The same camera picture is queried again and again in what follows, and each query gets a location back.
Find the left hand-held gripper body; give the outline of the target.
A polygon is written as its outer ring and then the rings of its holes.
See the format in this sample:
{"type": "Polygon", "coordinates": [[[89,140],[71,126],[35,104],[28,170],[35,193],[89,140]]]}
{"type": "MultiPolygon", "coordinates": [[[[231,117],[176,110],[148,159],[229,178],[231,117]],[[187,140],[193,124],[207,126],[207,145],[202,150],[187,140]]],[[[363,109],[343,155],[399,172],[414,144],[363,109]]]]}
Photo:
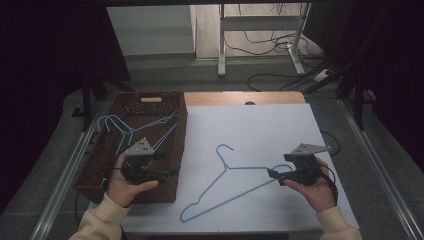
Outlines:
{"type": "Polygon", "coordinates": [[[148,181],[148,165],[153,159],[155,151],[146,138],[136,142],[123,152],[124,161],[121,173],[124,178],[133,184],[141,184],[148,181]]]}

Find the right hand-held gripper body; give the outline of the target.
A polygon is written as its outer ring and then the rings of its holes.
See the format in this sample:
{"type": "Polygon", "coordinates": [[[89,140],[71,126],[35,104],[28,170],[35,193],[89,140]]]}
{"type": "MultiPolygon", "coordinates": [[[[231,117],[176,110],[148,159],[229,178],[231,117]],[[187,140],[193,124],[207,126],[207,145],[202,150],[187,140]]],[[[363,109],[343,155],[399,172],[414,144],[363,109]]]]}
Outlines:
{"type": "Polygon", "coordinates": [[[296,167],[296,182],[311,186],[314,185],[321,175],[321,168],[316,158],[317,153],[329,152],[329,146],[319,146],[301,143],[290,154],[297,155],[295,161],[289,161],[296,167]]]}

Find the brown woven basket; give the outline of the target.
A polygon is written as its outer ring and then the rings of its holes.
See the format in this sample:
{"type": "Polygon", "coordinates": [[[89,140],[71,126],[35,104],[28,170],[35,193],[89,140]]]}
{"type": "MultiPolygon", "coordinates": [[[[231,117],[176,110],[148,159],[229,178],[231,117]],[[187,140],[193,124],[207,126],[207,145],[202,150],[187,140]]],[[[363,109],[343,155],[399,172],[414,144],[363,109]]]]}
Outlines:
{"type": "MultiPolygon", "coordinates": [[[[184,94],[181,92],[117,93],[112,101],[109,113],[117,115],[131,127],[139,127],[146,123],[169,116],[179,111],[179,116],[163,125],[155,126],[135,133],[132,143],[146,137],[153,145],[172,125],[176,129],[159,148],[159,152],[170,152],[167,159],[153,160],[149,164],[152,170],[171,171],[181,168],[182,155],[185,147],[187,107],[184,94]]],[[[115,154],[121,140],[121,134],[115,127],[108,132],[101,126],[99,136],[90,152],[88,160],[80,171],[74,188],[91,202],[98,203],[103,199],[108,178],[118,158],[115,154]]],[[[164,184],[143,192],[135,197],[135,204],[172,203],[176,200],[178,175],[169,176],[164,184]]]]}

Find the blue wire clothes hanger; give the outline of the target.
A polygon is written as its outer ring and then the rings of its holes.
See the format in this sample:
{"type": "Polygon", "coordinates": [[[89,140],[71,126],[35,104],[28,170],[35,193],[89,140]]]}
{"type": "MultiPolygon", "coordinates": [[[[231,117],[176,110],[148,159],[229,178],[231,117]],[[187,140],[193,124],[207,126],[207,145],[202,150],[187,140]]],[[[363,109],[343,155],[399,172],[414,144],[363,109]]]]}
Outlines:
{"type": "Polygon", "coordinates": [[[153,160],[162,159],[162,153],[159,152],[159,148],[173,133],[177,124],[172,125],[153,145],[149,143],[146,137],[142,137],[134,143],[131,143],[131,140],[135,133],[150,127],[165,124],[177,116],[178,112],[175,111],[169,116],[159,118],[158,120],[154,120],[138,128],[131,127],[117,115],[105,115],[97,119],[96,125],[98,129],[104,126],[106,130],[110,132],[110,125],[112,125],[122,135],[116,150],[116,155],[119,156],[122,154],[124,156],[124,162],[119,170],[126,181],[134,185],[149,181],[158,181],[160,184],[165,183],[167,178],[171,175],[171,172],[152,170],[149,168],[149,164],[153,160]]]}
{"type": "Polygon", "coordinates": [[[179,215],[179,220],[180,220],[180,222],[182,222],[182,223],[187,223],[187,222],[189,222],[189,221],[191,221],[191,220],[194,220],[194,219],[196,219],[196,218],[198,218],[198,217],[200,217],[200,216],[202,216],[202,215],[205,215],[205,214],[207,214],[207,213],[209,213],[209,212],[211,212],[211,211],[213,211],[213,210],[215,210],[215,209],[217,209],[217,208],[219,208],[219,207],[221,207],[221,206],[224,206],[224,205],[226,205],[226,204],[228,204],[228,203],[230,203],[230,202],[232,202],[232,201],[234,201],[234,200],[236,200],[236,199],[238,199],[238,198],[241,198],[241,197],[243,197],[243,196],[245,196],[245,195],[247,195],[247,194],[249,194],[249,193],[251,193],[251,192],[253,192],[253,191],[255,191],[255,190],[257,190],[257,189],[259,189],[259,188],[261,188],[261,187],[264,187],[264,186],[266,186],[266,185],[268,185],[268,184],[270,184],[270,183],[272,183],[273,181],[276,181],[276,180],[268,180],[267,182],[265,182],[265,183],[262,183],[262,184],[260,184],[260,185],[258,185],[258,186],[255,186],[255,187],[253,187],[253,188],[251,188],[251,189],[248,189],[248,190],[246,190],[246,191],[244,191],[244,192],[241,192],[241,193],[239,193],[239,194],[237,194],[236,196],[234,196],[234,197],[231,197],[231,198],[229,198],[229,199],[227,199],[227,200],[224,200],[224,201],[222,201],[222,202],[220,202],[220,203],[218,203],[218,204],[216,204],[216,205],[214,205],[214,206],[212,206],[212,207],[210,207],[210,208],[208,208],[208,209],[206,209],[206,210],[204,210],[204,211],[202,211],[202,212],[200,212],[200,213],[198,213],[198,214],[195,214],[195,215],[193,215],[193,216],[191,216],[191,217],[188,217],[188,218],[185,218],[184,217],[184,214],[185,214],[185,212],[187,211],[187,210],[189,210],[191,207],[194,207],[194,206],[197,206],[198,204],[200,204],[201,203],[201,200],[202,200],[202,198],[204,197],[204,195],[206,194],[206,193],[208,193],[208,191],[227,173],[227,172],[229,172],[229,171],[236,171],[236,170],[276,170],[277,168],[279,168],[279,167],[286,167],[286,168],[288,168],[289,170],[293,170],[293,167],[291,167],[291,166],[289,166],[288,164],[278,164],[278,165],[275,165],[275,166],[273,166],[272,168],[269,168],[269,167],[265,167],[265,166],[241,166],[241,167],[231,167],[228,163],[227,163],[227,161],[225,160],[225,158],[223,157],[223,155],[221,154],[221,152],[220,152],[220,150],[222,149],[222,148],[227,148],[227,149],[229,149],[229,150],[231,150],[231,151],[233,151],[234,149],[232,148],[232,147],[230,147],[229,145],[227,145],[227,144],[220,144],[220,145],[218,145],[216,148],[215,148],[215,153],[217,154],[217,156],[219,157],[219,159],[220,159],[220,161],[221,161],[221,164],[222,164],[222,166],[223,166],[223,170],[221,171],[221,173],[200,193],[200,195],[198,196],[198,198],[197,198],[197,201],[196,202],[192,202],[192,203],[190,203],[190,204],[188,204],[181,212],[180,212],[180,215],[179,215]]]}
{"type": "Polygon", "coordinates": [[[163,125],[178,116],[179,111],[174,111],[169,116],[159,118],[158,120],[154,120],[139,127],[131,127],[117,115],[105,115],[98,118],[97,128],[100,128],[100,122],[103,122],[103,125],[108,132],[111,132],[112,127],[115,127],[118,130],[118,132],[121,134],[121,140],[117,146],[115,154],[119,155],[125,147],[128,147],[132,143],[132,139],[135,133],[151,127],[163,125]]]}

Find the person's right hand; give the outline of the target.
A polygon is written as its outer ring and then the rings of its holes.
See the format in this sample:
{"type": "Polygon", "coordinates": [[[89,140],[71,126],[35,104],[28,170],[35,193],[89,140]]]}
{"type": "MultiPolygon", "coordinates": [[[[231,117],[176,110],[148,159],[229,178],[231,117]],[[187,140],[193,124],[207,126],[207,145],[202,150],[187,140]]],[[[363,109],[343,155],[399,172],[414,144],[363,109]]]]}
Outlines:
{"type": "Polygon", "coordinates": [[[285,180],[284,183],[292,190],[300,193],[317,213],[337,205],[330,184],[322,177],[312,186],[304,186],[293,180],[285,180]]]}

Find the person's left hand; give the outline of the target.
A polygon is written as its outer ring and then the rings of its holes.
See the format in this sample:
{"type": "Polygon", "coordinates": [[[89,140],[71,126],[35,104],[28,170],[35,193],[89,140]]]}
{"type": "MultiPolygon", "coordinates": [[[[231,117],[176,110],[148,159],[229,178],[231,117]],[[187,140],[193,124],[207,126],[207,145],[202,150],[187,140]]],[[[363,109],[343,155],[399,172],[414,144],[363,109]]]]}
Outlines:
{"type": "Polygon", "coordinates": [[[139,193],[154,189],[159,185],[159,182],[154,180],[139,185],[127,182],[121,173],[121,167],[124,160],[125,157],[123,155],[120,155],[117,158],[117,161],[111,170],[106,194],[117,205],[121,207],[128,207],[139,193]]]}

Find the white table cover sheet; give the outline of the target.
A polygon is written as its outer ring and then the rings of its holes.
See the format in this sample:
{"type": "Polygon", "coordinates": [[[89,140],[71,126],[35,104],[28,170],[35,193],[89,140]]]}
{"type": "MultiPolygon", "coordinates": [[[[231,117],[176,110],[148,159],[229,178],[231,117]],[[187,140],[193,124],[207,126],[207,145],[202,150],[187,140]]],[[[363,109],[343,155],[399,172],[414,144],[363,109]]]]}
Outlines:
{"type": "MultiPolygon", "coordinates": [[[[177,197],[168,204],[132,207],[123,223],[128,233],[240,234],[314,231],[320,224],[301,194],[278,181],[261,187],[187,223],[180,212],[196,202],[200,193],[221,173],[223,166],[215,148],[231,167],[265,166],[285,162],[284,154],[301,143],[324,143],[311,107],[307,104],[191,106],[188,109],[185,148],[178,178],[177,197]]],[[[268,180],[267,170],[227,172],[191,207],[185,218],[268,180]]]]}

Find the black stand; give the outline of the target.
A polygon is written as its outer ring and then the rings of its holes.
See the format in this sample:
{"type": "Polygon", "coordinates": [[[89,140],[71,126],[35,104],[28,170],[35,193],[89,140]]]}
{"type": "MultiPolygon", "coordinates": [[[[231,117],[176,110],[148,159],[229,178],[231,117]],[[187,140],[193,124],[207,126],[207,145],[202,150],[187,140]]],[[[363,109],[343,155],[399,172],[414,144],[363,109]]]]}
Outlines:
{"type": "Polygon", "coordinates": [[[118,78],[112,75],[100,71],[86,71],[81,76],[82,79],[82,107],[76,108],[73,112],[73,117],[82,117],[84,119],[82,131],[88,130],[92,122],[92,103],[91,96],[94,96],[97,100],[106,100],[108,92],[104,85],[104,82],[108,82],[115,87],[119,88],[124,92],[133,92],[134,89],[127,86],[125,83],[120,81],[118,78]]]}
{"type": "Polygon", "coordinates": [[[336,96],[339,99],[347,99],[351,93],[354,93],[353,118],[360,130],[364,130],[363,124],[363,105],[366,102],[364,93],[367,90],[366,76],[359,67],[350,67],[343,73],[336,96]]]}

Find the white power strip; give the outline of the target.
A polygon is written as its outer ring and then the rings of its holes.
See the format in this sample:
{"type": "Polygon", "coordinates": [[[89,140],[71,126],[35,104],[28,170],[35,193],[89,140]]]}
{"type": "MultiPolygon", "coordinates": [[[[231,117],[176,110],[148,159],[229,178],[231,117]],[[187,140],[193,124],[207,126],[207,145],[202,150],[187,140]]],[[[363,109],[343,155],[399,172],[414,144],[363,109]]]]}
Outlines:
{"type": "Polygon", "coordinates": [[[331,71],[328,69],[323,69],[321,72],[319,72],[314,78],[313,81],[314,82],[320,82],[323,79],[325,79],[326,77],[331,75],[331,71]]]}

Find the grey panel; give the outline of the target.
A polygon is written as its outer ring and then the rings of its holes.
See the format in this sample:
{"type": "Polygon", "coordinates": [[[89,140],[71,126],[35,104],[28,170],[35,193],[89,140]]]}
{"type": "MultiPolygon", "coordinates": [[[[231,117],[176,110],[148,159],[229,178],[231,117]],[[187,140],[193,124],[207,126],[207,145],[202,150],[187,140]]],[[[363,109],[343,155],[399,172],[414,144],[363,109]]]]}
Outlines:
{"type": "Polygon", "coordinates": [[[195,52],[192,7],[108,7],[107,12],[125,56],[195,52]]]}

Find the dark curtain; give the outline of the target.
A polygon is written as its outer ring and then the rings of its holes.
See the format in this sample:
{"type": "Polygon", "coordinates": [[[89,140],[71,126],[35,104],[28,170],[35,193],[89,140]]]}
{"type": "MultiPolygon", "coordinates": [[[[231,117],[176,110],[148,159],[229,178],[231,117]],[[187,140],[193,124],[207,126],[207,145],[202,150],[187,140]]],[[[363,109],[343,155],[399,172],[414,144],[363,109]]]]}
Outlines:
{"type": "Polygon", "coordinates": [[[424,167],[424,0],[321,0],[304,35],[340,70],[364,71],[373,111],[424,167]]]}
{"type": "Polygon", "coordinates": [[[64,99],[130,79],[107,8],[94,0],[0,0],[0,214],[47,145],[64,99]]]}

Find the aluminium rail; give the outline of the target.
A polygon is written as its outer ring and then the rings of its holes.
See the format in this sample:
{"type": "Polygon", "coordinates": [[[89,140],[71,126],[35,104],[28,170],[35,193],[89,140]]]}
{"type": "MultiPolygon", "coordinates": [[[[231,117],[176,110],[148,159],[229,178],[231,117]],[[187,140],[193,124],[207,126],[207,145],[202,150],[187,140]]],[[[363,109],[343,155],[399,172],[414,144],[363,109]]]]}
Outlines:
{"type": "Polygon", "coordinates": [[[53,192],[33,229],[30,240],[47,239],[65,197],[73,183],[77,170],[84,158],[85,151],[89,145],[91,137],[93,136],[94,130],[95,124],[92,121],[84,125],[84,131],[79,137],[77,145],[69,157],[67,164],[65,165],[53,192]]]}
{"type": "Polygon", "coordinates": [[[361,130],[356,123],[353,115],[353,110],[349,106],[347,100],[338,100],[338,105],[344,112],[359,145],[366,155],[368,162],[371,165],[373,172],[378,179],[383,191],[385,192],[388,201],[390,202],[395,215],[399,219],[403,229],[405,230],[409,240],[424,240],[424,231],[418,226],[412,210],[408,206],[406,200],[401,195],[400,191],[391,180],[389,173],[383,165],[382,159],[376,152],[365,130],[361,130]]]}

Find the white metal table frame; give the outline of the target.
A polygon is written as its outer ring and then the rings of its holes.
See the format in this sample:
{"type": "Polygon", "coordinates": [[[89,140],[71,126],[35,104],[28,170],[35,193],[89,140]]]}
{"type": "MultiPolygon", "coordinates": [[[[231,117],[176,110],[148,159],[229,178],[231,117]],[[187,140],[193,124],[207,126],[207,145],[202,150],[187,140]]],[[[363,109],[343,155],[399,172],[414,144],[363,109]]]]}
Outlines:
{"type": "Polygon", "coordinates": [[[288,53],[298,75],[306,72],[298,56],[298,43],[304,29],[310,3],[300,8],[298,16],[225,16],[225,5],[219,5],[218,76],[226,74],[225,33],[234,31],[294,31],[294,39],[287,43],[288,53]]]}

